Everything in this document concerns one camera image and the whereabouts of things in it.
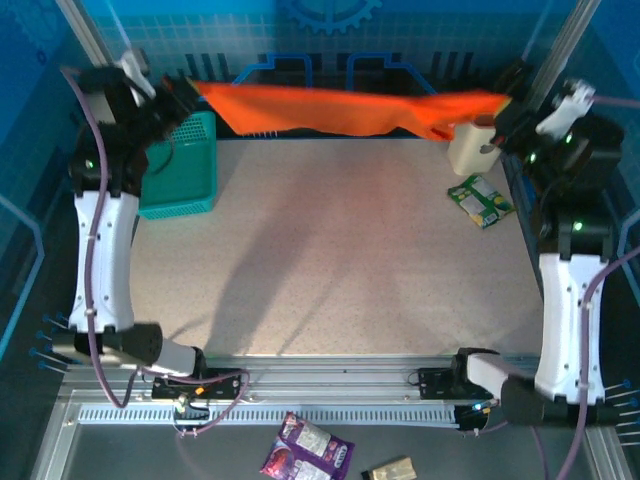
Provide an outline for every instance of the snack bag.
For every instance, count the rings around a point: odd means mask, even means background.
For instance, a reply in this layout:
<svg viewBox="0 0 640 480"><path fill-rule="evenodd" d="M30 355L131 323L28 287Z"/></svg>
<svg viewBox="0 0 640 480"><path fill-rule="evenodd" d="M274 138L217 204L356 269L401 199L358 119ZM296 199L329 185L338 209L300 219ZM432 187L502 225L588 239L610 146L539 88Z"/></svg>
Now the snack bag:
<svg viewBox="0 0 640 480"><path fill-rule="evenodd" d="M447 190L449 196L462 207L481 228L499 222L515 209L493 186L480 175L471 175L457 187Z"/></svg>
<svg viewBox="0 0 640 480"><path fill-rule="evenodd" d="M260 472L276 480L344 480L353 448L288 413Z"/></svg>

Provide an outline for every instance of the metal frame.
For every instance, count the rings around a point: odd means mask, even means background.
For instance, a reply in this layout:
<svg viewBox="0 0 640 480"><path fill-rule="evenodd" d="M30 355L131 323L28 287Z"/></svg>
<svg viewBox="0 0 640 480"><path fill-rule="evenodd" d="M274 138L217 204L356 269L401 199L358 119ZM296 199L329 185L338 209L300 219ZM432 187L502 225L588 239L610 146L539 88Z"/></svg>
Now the metal frame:
<svg viewBox="0 0 640 480"><path fill-rule="evenodd" d="M110 53L81 0L57 0L57 3L91 62L101 65L111 61ZM567 18L551 54L534 80L529 98L534 108L535 105L541 105L548 95L599 3L600 0L579 0ZM535 371L538 361L536 357L512 357L507 360L531 373ZM218 367L243 367L251 372L252 382L240 409L290 408L292 404L297 404L304 408L337 410L346 405L358 405L386 411L420 408L446 412L447 407L456 403L421 401L417 387L407 383L407 375L411 371L419 367L448 367L449 357L232 357L216 359L212 363ZM106 375L116 394L122 395L129 372L112 368L107 369ZM134 385L131 407L138 411L156 408L158 404L150 401L150 393L151 385L138 379ZM83 408L89 407L109 408L93 370L90 367L70 367L49 419L32 479L57 480L63 477L77 427L91 421L90 415L83 414ZM120 421L123 425L135 422L140 422L135 415L123 416ZM633 478L615 430L588 429L584 447L594 478Z"/></svg>
<svg viewBox="0 0 640 480"><path fill-rule="evenodd" d="M89 61L95 66L112 63L109 49L84 8L82 0L56 0L56 3L87 53Z"/></svg>
<svg viewBox="0 0 640 480"><path fill-rule="evenodd" d="M538 110L567 66L567 61L582 38L601 0L579 0L556 37L549 56L538 70L527 95L527 106Z"/></svg>
<svg viewBox="0 0 640 480"><path fill-rule="evenodd" d="M305 356L229 357L210 362L221 368L246 368L252 374L243 402L237 407L240 413L228 422L232 425L278 424L286 411L294 410L309 415L319 424L457 428L451 413L454 406L473 401L420 400L419 388L408 383L409 375L417 368L448 367L450 360L447 356ZM506 357L506 360L531 374L538 364L537 357L533 356ZM129 374L125 369L106 369L117 395L123 394ZM153 414L172 407L151 401L150 381L136 380L133 400L127 407L131 410L125 414L127 410L116 412L105 399L92 367L70 367L51 414L32 480L63 478L78 425L166 424L171 428L172 416ZM220 402L211 408L219 411L227 404ZM377 415L358 415L363 411ZM633 478L614 429L588 429L584 448L593 478Z"/></svg>

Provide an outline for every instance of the vent grille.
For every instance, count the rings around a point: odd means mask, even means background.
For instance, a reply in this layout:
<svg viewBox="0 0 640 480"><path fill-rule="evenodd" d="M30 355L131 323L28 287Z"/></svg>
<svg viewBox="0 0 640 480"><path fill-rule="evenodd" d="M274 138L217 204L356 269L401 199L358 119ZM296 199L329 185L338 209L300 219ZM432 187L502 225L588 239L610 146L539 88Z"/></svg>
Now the vent grille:
<svg viewBox="0 0 640 480"><path fill-rule="evenodd" d="M224 406L209 407L217 418ZM221 425L279 425L287 412L295 412L317 425L413 425L456 427L454 407L450 405L409 405L375 407L310 407L300 405L241 405L225 418ZM171 405L136 405L124 410L110 405L83 406L78 421L84 424L146 424L173 423Z"/></svg>
<svg viewBox="0 0 640 480"><path fill-rule="evenodd" d="M174 130L171 136L176 143L206 142L209 140L209 133L198 116L187 118L182 122L182 125Z"/></svg>

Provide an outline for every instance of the black bracket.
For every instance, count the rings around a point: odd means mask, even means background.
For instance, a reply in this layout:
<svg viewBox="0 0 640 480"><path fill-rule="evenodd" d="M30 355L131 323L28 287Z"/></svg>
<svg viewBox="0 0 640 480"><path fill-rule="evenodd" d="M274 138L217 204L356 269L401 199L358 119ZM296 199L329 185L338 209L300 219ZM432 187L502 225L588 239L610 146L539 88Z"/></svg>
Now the black bracket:
<svg viewBox="0 0 640 480"><path fill-rule="evenodd" d="M421 368L418 386L422 400L491 400L484 388L467 379L467 357L474 353L498 354L483 348L460 348L453 356L450 368Z"/></svg>
<svg viewBox="0 0 640 480"><path fill-rule="evenodd" d="M202 372L203 378L212 378L236 372L232 368L208 368ZM186 385L173 380L156 377L153 380L151 398L153 400L177 400L180 395L187 395L191 401L195 400L235 400L242 387L241 375L230 377L216 383L202 385Z"/></svg>
<svg viewBox="0 0 640 480"><path fill-rule="evenodd" d="M458 382L454 371L442 368L418 370L421 400L491 400L493 396L473 383Z"/></svg>

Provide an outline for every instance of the teal basket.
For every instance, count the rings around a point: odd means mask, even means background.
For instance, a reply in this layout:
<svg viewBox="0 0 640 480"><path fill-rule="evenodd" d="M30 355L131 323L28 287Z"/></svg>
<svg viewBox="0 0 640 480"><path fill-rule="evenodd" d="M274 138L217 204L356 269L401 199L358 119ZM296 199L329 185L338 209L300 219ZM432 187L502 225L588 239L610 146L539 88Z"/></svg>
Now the teal basket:
<svg viewBox="0 0 640 480"><path fill-rule="evenodd" d="M149 220L205 213L213 209L217 190L215 117L212 112L191 115L173 134L147 150L149 169L142 179L139 213Z"/></svg>

